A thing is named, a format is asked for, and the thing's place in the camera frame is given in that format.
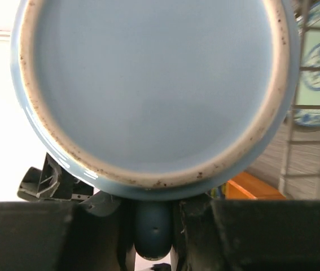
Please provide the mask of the light blue ceramic mug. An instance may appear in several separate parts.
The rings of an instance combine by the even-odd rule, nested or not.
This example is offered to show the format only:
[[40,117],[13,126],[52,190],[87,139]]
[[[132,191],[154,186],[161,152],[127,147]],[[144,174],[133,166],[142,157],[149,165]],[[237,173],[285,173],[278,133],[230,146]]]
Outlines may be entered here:
[[231,179],[290,107],[290,1],[20,1],[10,69],[28,123],[68,173],[135,199],[135,248],[171,248],[169,203]]

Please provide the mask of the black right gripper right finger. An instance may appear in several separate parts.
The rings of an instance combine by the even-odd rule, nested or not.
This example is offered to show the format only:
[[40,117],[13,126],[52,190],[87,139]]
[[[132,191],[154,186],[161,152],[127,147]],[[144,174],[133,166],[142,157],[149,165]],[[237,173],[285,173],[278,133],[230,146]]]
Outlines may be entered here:
[[320,200],[173,205],[173,270],[320,270]]

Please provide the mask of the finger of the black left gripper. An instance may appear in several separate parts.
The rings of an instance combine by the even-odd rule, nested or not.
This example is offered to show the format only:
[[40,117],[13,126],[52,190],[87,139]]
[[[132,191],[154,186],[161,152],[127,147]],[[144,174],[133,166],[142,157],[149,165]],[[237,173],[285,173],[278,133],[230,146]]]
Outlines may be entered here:
[[29,202],[83,202],[94,195],[94,188],[68,173],[46,154],[42,169],[28,169],[19,185],[17,195]]

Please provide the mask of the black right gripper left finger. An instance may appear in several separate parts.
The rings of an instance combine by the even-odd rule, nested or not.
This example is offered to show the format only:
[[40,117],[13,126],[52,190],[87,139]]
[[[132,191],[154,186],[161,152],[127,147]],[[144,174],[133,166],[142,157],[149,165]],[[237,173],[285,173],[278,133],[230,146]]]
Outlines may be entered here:
[[0,270],[133,270],[124,202],[0,202]]

